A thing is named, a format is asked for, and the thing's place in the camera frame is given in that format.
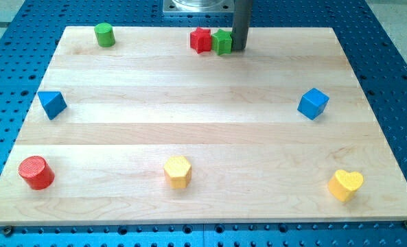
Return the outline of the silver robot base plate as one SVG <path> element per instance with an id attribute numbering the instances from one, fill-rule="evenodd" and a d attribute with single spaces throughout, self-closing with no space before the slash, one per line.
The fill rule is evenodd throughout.
<path id="1" fill-rule="evenodd" d="M 163 12 L 180 14 L 232 12 L 234 0 L 163 0 Z"/>

